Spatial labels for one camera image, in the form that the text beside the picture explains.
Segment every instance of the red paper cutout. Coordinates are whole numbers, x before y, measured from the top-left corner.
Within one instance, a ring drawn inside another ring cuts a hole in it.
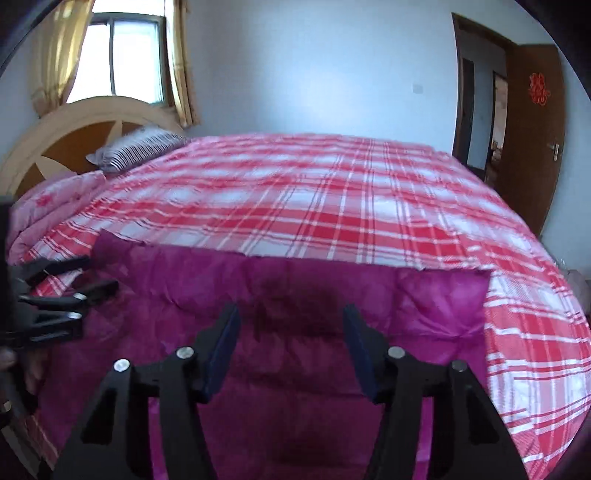
[[[530,97],[531,101],[541,106],[546,104],[550,91],[546,89],[546,80],[542,73],[532,73],[530,75]]]

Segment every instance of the human hand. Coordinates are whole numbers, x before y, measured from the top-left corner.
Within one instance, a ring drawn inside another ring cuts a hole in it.
[[[25,383],[29,393],[35,395],[39,390],[39,385],[45,373],[45,367],[48,359],[47,350],[34,350],[27,353],[27,367],[25,370]],[[0,372],[8,370],[16,365],[17,355],[7,348],[0,349]]]

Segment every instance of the red plaid bedsheet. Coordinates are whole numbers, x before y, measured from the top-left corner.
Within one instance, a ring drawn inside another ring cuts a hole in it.
[[[27,258],[88,253],[101,229],[246,255],[491,269],[488,387],[530,478],[548,474],[589,409],[590,332],[571,289],[523,221],[445,153],[335,135],[195,140],[112,181]]]

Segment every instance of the door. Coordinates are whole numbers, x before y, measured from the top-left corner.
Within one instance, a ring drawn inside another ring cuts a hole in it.
[[[460,141],[457,147],[457,159],[464,165],[468,164],[473,117],[474,63],[462,58],[462,120],[460,124]]]
[[[507,122],[496,191],[539,236],[552,204],[564,140],[564,86],[554,45],[507,52]]]

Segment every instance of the window frame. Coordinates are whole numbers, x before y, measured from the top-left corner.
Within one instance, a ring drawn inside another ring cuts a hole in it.
[[[128,12],[100,12],[92,15],[90,25],[108,25],[109,26],[109,69],[111,77],[111,95],[115,93],[115,66],[113,64],[113,44],[115,37],[115,22],[141,22],[152,23],[158,26],[158,45],[160,54],[160,83],[162,87],[162,102],[154,102],[150,105],[168,106],[170,104],[169,93],[169,72],[168,72],[168,53],[166,44],[166,18],[159,15],[133,14]]]

